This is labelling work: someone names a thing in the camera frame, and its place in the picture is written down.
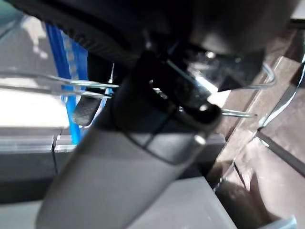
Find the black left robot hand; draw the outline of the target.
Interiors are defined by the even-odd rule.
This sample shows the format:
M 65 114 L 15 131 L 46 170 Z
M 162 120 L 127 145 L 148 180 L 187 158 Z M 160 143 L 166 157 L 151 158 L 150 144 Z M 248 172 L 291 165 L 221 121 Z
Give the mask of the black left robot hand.
M 12 0 L 128 69 L 55 178 L 38 229 L 124 229 L 195 160 L 297 0 Z

